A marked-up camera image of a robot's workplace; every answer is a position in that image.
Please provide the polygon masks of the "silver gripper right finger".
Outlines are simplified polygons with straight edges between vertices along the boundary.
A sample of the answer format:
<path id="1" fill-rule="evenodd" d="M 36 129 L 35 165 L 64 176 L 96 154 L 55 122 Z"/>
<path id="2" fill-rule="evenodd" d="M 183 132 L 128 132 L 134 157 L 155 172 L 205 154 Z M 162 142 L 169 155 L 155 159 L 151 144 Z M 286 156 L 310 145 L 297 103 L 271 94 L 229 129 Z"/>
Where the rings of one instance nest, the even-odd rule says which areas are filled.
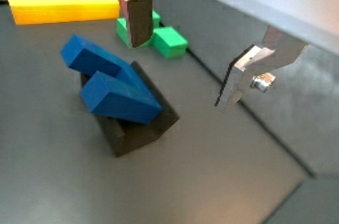
<path id="1" fill-rule="evenodd" d="M 251 45 L 230 63 L 215 106 L 229 110 L 250 89 L 267 92 L 275 76 L 271 72 L 293 64 L 309 43 L 269 26 L 261 45 Z"/>

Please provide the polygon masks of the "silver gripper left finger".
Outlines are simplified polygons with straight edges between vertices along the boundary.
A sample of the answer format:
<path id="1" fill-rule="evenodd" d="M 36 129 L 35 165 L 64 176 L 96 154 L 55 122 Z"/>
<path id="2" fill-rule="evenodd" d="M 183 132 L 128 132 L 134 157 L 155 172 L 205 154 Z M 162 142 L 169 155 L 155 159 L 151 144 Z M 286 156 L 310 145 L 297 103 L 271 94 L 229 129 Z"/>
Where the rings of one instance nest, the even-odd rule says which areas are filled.
<path id="1" fill-rule="evenodd" d="M 153 0 L 119 0 L 130 44 L 142 46 L 153 37 Z"/>

